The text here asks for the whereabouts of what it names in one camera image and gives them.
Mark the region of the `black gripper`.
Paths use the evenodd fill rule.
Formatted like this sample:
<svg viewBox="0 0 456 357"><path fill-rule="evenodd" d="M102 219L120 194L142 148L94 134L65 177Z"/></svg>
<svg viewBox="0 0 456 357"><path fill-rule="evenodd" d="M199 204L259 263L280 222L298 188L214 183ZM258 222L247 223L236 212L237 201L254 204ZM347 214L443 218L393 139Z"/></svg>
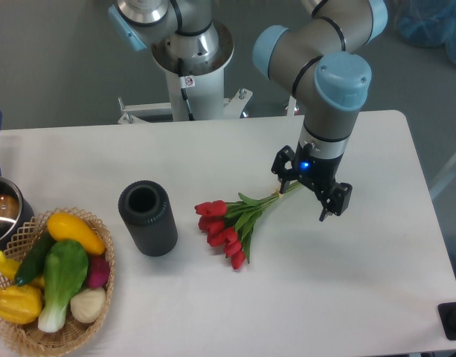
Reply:
<svg viewBox="0 0 456 357"><path fill-rule="evenodd" d="M298 144L296 152L284 146L277 152L271 172L277 176L280 193L285 193L294 180L312 190L322 204L319 220L323 222L328 216L342 215L350 203L353 186L335 180L342 158L343 153L335 158L319 158L312 144Z"/></svg>

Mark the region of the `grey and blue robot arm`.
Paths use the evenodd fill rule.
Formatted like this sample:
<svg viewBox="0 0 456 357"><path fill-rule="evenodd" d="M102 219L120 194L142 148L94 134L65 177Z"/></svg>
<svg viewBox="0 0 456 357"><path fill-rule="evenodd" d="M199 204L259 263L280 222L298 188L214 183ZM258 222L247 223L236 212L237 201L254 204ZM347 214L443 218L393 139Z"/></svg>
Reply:
<svg viewBox="0 0 456 357"><path fill-rule="evenodd" d="M388 11L383 1L305 1L304 7L311 22L299 30L266 28L252 60L307 110L298 145L281 149L272 165L281 190L297 181L316 195L323 216L338 216L352 187L335 175L372 77L356 50L385 29ZM164 71L174 120L222 117L234 44L210 1L114 1L108 13L129 45L150 49Z"/></svg>

